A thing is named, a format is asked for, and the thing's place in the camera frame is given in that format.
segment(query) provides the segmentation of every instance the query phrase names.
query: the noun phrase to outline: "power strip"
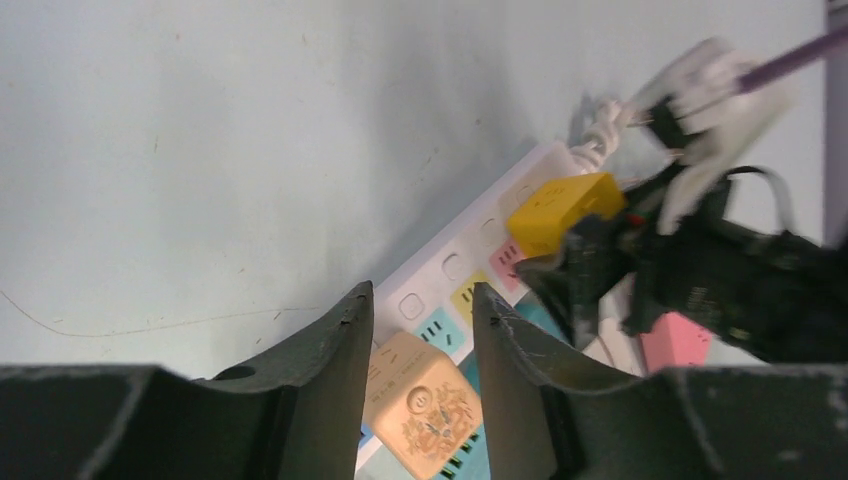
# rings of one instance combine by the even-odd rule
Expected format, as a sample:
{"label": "power strip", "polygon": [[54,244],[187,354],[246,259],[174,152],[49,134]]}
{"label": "power strip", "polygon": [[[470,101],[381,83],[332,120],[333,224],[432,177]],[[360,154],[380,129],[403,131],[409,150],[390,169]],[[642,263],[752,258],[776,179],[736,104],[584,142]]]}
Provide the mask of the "power strip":
{"label": "power strip", "polygon": [[[525,258],[506,229],[506,220],[549,180],[597,171],[618,146],[629,117],[621,105],[607,103],[587,129],[585,145],[569,149],[562,142],[534,148],[471,203],[430,242],[374,291],[374,342],[382,345],[404,330],[436,345],[457,365],[474,348],[471,329],[472,289],[487,282],[511,305],[528,289],[511,275]],[[602,302],[608,317],[601,340],[584,353],[629,373],[643,374],[634,342],[618,331],[622,305],[615,296]],[[382,443],[363,426],[356,469]]]}

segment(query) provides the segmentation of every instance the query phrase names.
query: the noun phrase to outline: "white power cord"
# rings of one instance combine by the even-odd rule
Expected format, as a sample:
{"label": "white power cord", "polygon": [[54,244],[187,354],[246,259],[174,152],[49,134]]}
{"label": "white power cord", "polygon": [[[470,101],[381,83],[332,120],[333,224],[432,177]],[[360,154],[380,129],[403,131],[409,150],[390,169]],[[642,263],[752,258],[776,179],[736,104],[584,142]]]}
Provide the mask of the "white power cord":
{"label": "white power cord", "polygon": [[636,111],[616,100],[604,100],[595,112],[595,122],[583,133],[583,144],[570,152],[580,173],[594,173],[621,144],[621,132],[627,128]]}

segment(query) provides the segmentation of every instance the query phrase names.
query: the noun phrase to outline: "orange plug adapter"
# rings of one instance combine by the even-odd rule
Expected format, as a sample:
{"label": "orange plug adapter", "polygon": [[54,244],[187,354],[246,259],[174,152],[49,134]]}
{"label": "orange plug adapter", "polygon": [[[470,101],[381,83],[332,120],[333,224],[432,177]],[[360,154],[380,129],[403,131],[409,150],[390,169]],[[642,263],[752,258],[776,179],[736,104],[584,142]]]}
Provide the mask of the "orange plug adapter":
{"label": "orange plug adapter", "polygon": [[483,410],[447,354],[400,332],[371,355],[363,419],[413,477],[427,479],[483,423]]}

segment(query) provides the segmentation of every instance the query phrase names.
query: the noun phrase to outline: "white wall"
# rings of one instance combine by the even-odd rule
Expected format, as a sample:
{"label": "white wall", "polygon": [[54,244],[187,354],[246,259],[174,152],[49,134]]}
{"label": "white wall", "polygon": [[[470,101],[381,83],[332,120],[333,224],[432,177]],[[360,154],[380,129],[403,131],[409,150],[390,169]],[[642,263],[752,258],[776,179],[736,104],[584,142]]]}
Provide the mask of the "white wall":
{"label": "white wall", "polygon": [[[706,36],[767,57],[823,18],[795,0],[2,1],[0,361],[214,373],[385,278],[587,98]],[[822,68],[793,81],[749,159],[819,237]],[[655,159],[633,133],[615,161]],[[764,186],[735,207],[772,211]]]}
{"label": "white wall", "polygon": [[[828,27],[848,25],[848,5],[828,16]],[[848,220],[848,52],[827,61],[825,239],[837,242]]]}

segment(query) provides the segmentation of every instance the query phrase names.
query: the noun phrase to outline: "pink outlet label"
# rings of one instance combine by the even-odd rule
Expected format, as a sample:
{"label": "pink outlet label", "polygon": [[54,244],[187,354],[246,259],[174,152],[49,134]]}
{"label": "pink outlet label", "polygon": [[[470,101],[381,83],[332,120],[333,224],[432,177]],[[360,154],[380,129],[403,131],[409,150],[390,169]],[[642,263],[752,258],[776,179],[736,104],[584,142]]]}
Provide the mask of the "pink outlet label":
{"label": "pink outlet label", "polygon": [[712,341],[708,330],[676,312],[663,315],[651,333],[641,337],[649,372],[668,366],[703,365]]}
{"label": "pink outlet label", "polygon": [[506,243],[489,257],[489,263],[492,265],[492,270],[498,275],[498,279],[503,283],[508,292],[513,292],[518,288],[518,277],[515,276],[513,265],[519,260],[524,259],[524,253],[518,248],[515,240],[510,238]]}

